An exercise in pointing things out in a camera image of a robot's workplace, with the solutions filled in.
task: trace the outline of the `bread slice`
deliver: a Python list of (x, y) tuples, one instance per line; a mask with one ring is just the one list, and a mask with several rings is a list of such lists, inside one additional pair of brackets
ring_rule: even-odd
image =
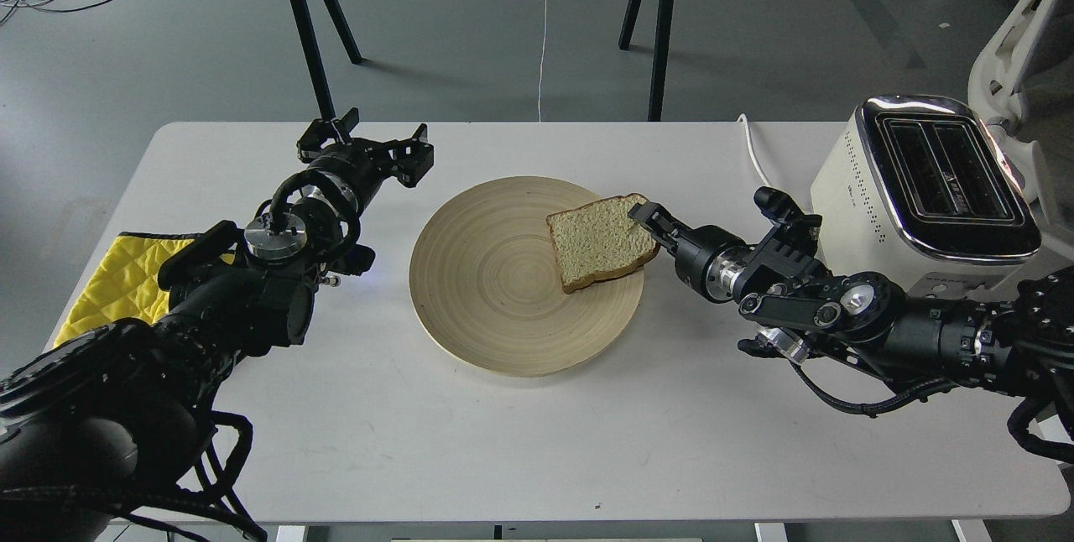
[(614, 195), (546, 218), (564, 293), (622, 278), (655, 258), (656, 240), (627, 216), (640, 202), (649, 201), (641, 194)]

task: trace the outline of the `white toaster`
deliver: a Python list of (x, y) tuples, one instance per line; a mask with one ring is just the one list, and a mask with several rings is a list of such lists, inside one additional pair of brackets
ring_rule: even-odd
[(1041, 245), (996, 141), (949, 98), (867, 100), (810, 194), (833, 274), (881, 272), (912, 296), (989, 289)]

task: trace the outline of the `wooden plate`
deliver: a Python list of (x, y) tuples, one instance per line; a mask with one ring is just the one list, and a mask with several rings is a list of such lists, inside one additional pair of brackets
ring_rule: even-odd
[(440, 206), (410, 258), (410, 298), (433, 340), (511, 377), (551, 375), (607, 348), (641, 301), (643, 272), (564, 294), (545, 223), (598, 199), (560, 179), (512, 176)]

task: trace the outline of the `concrete floor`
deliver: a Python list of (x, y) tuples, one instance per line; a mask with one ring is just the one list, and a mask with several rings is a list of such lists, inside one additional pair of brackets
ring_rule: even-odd
[[(323, 6), (311, 0), (340, 113), (359, 105), (373, 121), (536, 120), (545, 0), (340, 2), (369, 58), (361, 68), (346, 60)], [(625, 0), (549, 0), (543, 120), (643, 120), (655, 0), (643, 3), (629, 52), (615, 48), (624, 6)], [(664, 118), (727, 121), (748, 113), (754, 120), (842, 121), (880, 92), (964, 99), (974, 58), (1012, 6), (1011, 0), (676, 0)], [(287, 0), (118, 0), (77, 14), (19, 10), (0, 27), (0, 61), (2, 372), (46, 343), (159, 127), (317, 115)], [(748, 539), (751, 528), (740, 525), (706, 529), (706, 538)], [(618, 534), (594, 527), (583, 533)], [(833, 527), (789, 533), (952, 539), (943, 523)], [(136, 530), (121, 539), (160, 539)], [(518, 533), (510, 537), (581, 534)], [(358, 539), (342, 528), (331, 536)]]

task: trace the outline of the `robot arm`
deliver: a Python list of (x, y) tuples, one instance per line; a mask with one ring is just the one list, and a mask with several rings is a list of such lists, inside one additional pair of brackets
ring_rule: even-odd
[[(373, 263), (359, 217), (381, 182), (415, 187), (433, 164), (424, 124), (381, 144), (349, 136), (357, 122), (357, 109), (315, 121), (299, 141), (309, 166), (246, 229), (220, 221), (164, 263), (171, 309), (156, 324), (103, 325), (0, 382), (0, 539), (91, 541), (114, 516), (184, 533), (131, 515), (140, 507), (265, 539), (232, 492), (252, 426), (215, 411), (216, 393), (242, 360), (303, 342), (318, 287)], [(223, 462), (219, 427), (238, 433)], [(191, 468), (199, 492), (176, 484)]]
[[(709, 302), (736, 302), (759, 333), (739, 348), (783, 357), (832, 408), (874, 418), (956, 386), (1025, 397), (1007, 427), (1033, 454), (1074, 462), (1074, 446), (1031, 435), (1029, 423), (1055, 405), (1074, 433), (1074, 267), (1019, 284), (1005, 302), (911, 298), (875, 272), (832, 275), (814, 258), (821, 217), (789, 195), (763, 187), (754, 202), (773, 228), (754, 247), (716, 228), (690, 229), (655, 202), (630, 217), (674, 258), (676, 274)], [(810, 357), (837, 360), (879, 379), (894, 393), (879, 404), (851, 404), (811, 381)]]

